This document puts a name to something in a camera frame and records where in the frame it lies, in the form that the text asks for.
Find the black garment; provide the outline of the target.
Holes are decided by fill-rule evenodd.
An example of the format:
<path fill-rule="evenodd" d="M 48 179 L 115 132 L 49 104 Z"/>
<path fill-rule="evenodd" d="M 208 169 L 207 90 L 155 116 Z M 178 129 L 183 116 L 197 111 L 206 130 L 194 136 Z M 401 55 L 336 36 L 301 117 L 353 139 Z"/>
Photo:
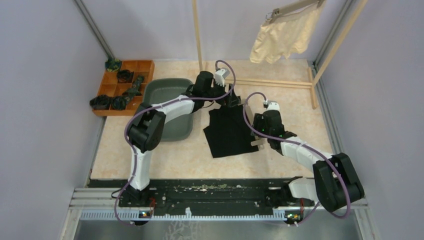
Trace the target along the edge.
<path fill-rule="evenodd" d="M 209 126 L 203 129 L 213 158 L 223 158 L 259 151 L 251 142 L 255 137 L 245 123 L 243 106 L 221 106 L 209 111 Z"/>

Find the beige cotton underwear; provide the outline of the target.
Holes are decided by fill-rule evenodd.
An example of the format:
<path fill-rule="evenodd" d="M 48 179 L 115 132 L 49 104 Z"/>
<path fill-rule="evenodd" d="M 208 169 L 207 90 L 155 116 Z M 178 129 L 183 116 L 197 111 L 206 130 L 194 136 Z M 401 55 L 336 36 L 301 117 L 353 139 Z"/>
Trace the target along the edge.
<path fill-rule="evenodd" d="M 273 23 L 264 22 L 253 43 L 249 60 L 259 64 L 288 59 L 292 54 L 302 54 L 308 49 L 322 11 L 325 7 L 316 4 L 277 18 Z"/>

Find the beige clip hanger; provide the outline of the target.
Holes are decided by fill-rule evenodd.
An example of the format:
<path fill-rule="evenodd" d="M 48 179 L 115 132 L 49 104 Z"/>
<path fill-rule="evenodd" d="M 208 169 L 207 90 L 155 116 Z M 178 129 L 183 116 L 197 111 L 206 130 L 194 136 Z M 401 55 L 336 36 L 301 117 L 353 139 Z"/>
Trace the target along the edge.
<path fill-rule="evenodd" d="M 297 10 L 304 9 L 306 7 L 316 5 L 317 7 L 320 7 L 325 0 L 299 0 L 290 4 L 287 4 L 285 6 L 275 8 L 271 12 L 269 12 L 266 17 L 265 21 L 268 23 L 273 23 L 277 18 L 280 18 L 282 16 L 285 16 L 287 14 L 293 13 Z"/>

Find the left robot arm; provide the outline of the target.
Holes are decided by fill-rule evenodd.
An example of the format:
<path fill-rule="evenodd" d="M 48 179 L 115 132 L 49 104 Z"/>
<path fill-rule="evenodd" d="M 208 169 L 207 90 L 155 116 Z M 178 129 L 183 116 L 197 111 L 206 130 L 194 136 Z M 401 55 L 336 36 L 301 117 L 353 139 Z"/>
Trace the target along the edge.
<path fill-rule="evenodd" d="M 130 192 L 130 200 L 138 207 L 149 203 L 150 193 L 144 190 L 150 184 L 150 163 L 153 150 L 159 145 L 165 124 L 185 115 L 190 115 L 205 102 L 216 102 L 230 106 L 236 83 L 229 83 L 226 90 L 225 78 L 234 76 L 233 70 L 218 68 L 215 73 L 201 71 L 195 83 L 177 97 L 156 104 L 142 103 L 127 123 L 124 138 L 131 149 L 131 174 L 124 189 Z"/>

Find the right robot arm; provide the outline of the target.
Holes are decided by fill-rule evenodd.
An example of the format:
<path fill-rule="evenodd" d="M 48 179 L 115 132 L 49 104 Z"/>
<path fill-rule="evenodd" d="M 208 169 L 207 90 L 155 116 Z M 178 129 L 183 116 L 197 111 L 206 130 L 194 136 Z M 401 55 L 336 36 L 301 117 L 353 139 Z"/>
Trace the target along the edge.
<path fill-rule="evenodd" d="M 252 133 L 266 138 L 271 149 L 313 173 L 312 178 L 296 177 L 288 183 L 281 193 L 281 199 L 287 206 L 295 206 L 301 199 L 308 199 L 319 202 L 332 213 L 365 196 L 347 154 L 320 152 L 310 147 L 295 133 L 285 130 L 279 111 L 256 113 L 252 127 Z"/>

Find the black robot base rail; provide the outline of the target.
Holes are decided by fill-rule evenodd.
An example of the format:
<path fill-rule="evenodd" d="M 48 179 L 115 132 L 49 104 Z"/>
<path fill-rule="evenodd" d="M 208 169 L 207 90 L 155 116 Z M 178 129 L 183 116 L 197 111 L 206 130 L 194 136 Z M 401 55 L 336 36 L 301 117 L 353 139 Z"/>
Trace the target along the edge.
<path fill-rule="evenodd" d="M 312 207 L 292 196 L 292 178 L 152 179 L 143 190 L 128 186 L 116 198 L 119 208 L 147 208 L 153 215 L 194 217 L 271 216 L 279 207 Z"/>

